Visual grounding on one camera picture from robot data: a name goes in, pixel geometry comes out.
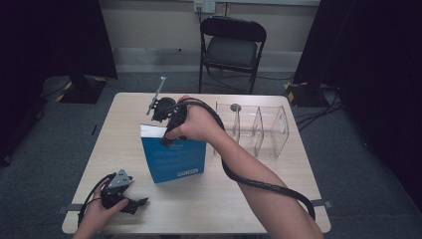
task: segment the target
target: black folding chair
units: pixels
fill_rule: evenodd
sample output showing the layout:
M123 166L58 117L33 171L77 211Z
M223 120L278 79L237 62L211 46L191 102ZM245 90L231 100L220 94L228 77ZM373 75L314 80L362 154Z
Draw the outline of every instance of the black folding chair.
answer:
M199 93L202 91L202 69L210 68L251 74L249 94L257 77L267 32L260 24L221 16L202 21ZM205 36L211 36L207 46Z

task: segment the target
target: acrylic divider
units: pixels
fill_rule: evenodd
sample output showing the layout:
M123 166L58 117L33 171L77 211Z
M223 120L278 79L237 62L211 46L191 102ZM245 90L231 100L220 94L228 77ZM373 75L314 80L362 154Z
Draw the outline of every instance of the acrylic divider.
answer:
M257 158L279 157L289 137L289 125L283 106L217 103L216 112L227 133L252 155Z

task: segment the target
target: gray carpet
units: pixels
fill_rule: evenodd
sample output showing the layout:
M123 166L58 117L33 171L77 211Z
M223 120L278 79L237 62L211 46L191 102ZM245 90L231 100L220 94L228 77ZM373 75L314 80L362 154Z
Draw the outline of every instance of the gray carpet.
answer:
M291 73L265 73L254 95L282 95ZM107 111L119 92L155 92L167 77L165 93L197 93L198 73L120 73L95 105L58 104L55 92L66 77L46 80L44 114L12 154L12 165L0 168L0 238L70 238L62 232L60 205L73 199ZM207 84L221 84L205 77ZM232 87L247 79L218 79ZM204 86L206 94L240 94ZM327 91L329 100L333 92ZM293 108L295 116L321 109ZM422 217L392 173L364 146L357 125L339 110L301 130L301 136L324 200L331 230L325 238L422 238Z

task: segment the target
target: forearm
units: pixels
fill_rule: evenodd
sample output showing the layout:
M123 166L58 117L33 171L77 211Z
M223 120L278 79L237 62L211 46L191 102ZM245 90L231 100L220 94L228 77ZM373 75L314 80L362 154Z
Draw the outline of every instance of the forearm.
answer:
M225 131L214 133L210 143L227 166L239 176L286 186L277 174L253 157ZM294 198L244 184L239 186L272 238L322 237L316 223Z
M95 234L96 232L93 230L93 228L90 228L89 226L81 225L72 238L73 239L89 239L89 238L93 238Z

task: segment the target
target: black curtain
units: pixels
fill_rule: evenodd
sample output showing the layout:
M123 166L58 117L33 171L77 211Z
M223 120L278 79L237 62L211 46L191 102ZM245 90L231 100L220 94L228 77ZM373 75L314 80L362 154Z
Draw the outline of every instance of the black curtain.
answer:
M422 2L355 0L340 27L333 2L321 1L295 80L340 88L370 147L422 209ZM321 47L328 26L336 32Z
M0 36L1 157L47 78L76 69L117 79L98 0L1 1Z

